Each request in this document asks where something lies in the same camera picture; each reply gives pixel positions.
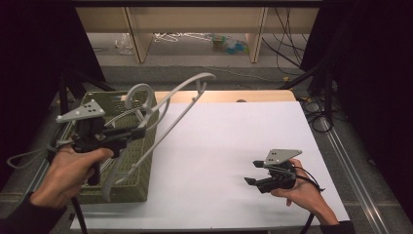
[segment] green crate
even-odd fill
[[[127,92],[90,92],[86,93],[82,100],[82,104],[94,99],[105,111],[103,117],[105,121],[111,120],[113,117],[123,113],[125,110],[125,103],[122,101]],[[146,101],[146,92],[137,92],[133,97],[132,108],[141,106]],[[155,97],[153,98],[153,106],[156,105]],[[158,112],[154,113],[148,122],[147,126],[151,126],[158,120]],[[138,125],[138,121],[134,114],[128,115],[116,121],[116,128],[123,128]],[[65,138],[69,138],[73,132],[73,125],[71,125],[68,134]],[[128,151],[124,155],[122,164],[118,170],[119,173],[127,173],[131,165],[136,163],[143,154],[154,144],[156,129],[146,133],[145,138],[132,141],[128,146]],[[149,176],[152,165],[152,153],[140,164],[134,173],[122,184],[114,185],[111,189],[110,202],[111,203],[132,203],[144,202],[147,200]],[[109,172],[112,169],[111,164],[100,176],[102,182],[105,181]],[[100,204],[107,203],[102,198],[101,184],[90,186],[84,185],[80,191],[79,200],[82,204]]]

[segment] sleeve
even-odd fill
[[[0,220],[1,234],[49,233],[66,211],[66,208],[56,210],[34,206],[30,203],[30,195],[8,217]]]
[[[321,225],[320,228],[322,234],[356,234],[351,221],[341,221],[340,224],[330,226]]]

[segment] finger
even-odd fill
[[[93,163],[106,160],[112,156],[112,150],[108,148],[99,148],[97,150],[81,154],[79,163],[82,163],[84,167],[89,168]]]
[[[294,167],[304,169],[300,160],[298,160],[298,159],[289,159],[289,161],[294,165]],[[309,177],[303,170],[300,170],[300,169],[295,170],[295,173],[298,174],[299,176]]]

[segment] white tabletop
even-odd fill
[[[187,104],[172,104],[157,137]],[[299,102],[197,103],[155,149],[148,201],[82,206],[91,230],[205,231],[303,226],[309,213],[261,194],[244,177],[268,177],[252,161],[270,149],[297,158],[325,188],[339,220],[349,220]],[[79,229],[74,221],[73,229]]]

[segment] human hand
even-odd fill
[[[299,160],[290,159],[289,161],[294,167],[297,167],[295,172],[298,176],[308,177],[303,170],[298,169],[303,168]],[[334,212],[327,205],[319,191],[309,181],[297,178],[294,187],[291,189],[278,188],[272,190],[271,194],[276,197],[286,198],[287,206],[295,203],[301,208],[308,210],[319,219],[321,225],[334,225],[339,223]]]
[[[39,207],[64,207],[69,199],[79,193],[85,180],[94,174],[92,164],[112,156],[112,150],[107,148],[76,153],[71,146],[63,146],[50,165],[42,185],[30,196],[30,202]]]

